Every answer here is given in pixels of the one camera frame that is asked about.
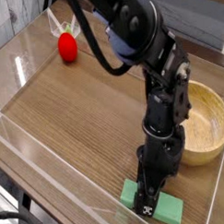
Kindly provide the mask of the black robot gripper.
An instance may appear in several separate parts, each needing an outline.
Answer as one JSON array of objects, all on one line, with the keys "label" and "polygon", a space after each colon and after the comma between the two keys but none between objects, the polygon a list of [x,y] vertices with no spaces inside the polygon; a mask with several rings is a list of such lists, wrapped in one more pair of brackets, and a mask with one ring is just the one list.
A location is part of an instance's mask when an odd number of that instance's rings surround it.
[{"label": "black robot gripper", "polygon": [[183,122],[189,118],[190,109],[188,91],[148,93],[142,122],[146,141],[136,152],[139,162],[134,209],[138,215],[153,216],[160,188],[177,174],[185,143]]}]

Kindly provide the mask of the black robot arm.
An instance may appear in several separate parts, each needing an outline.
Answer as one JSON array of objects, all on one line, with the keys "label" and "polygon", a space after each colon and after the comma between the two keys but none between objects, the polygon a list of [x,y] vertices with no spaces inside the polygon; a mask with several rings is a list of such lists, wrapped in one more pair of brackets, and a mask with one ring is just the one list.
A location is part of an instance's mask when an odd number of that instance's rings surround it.
[{"label": "black robot arm", "polygon": [[177,174],[189,118],[188,54],[164,24],[152,0],[89,0],[106,22],[109,42],[119,59],[139,65],[145,76],[146,141],[137,148],[134,210],[152,216],[166,180]]}]

